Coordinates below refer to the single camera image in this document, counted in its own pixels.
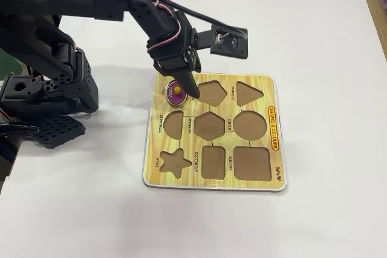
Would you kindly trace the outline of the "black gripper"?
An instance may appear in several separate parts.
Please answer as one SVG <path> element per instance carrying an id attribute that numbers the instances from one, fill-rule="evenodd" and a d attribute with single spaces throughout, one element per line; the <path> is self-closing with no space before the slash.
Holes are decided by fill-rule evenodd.
<path id="1" fill-rule="evenodd" d="M 199 99 L 200 91 L 195 83 L 192 71 L 201 72 L 194 37 L 196 29 L 192 28 L 187 18 L 178 18 L 180 33 L 167 44 L 150 50 L 154 68 L 163 76 L 173 77 L 187 95 Z"/>

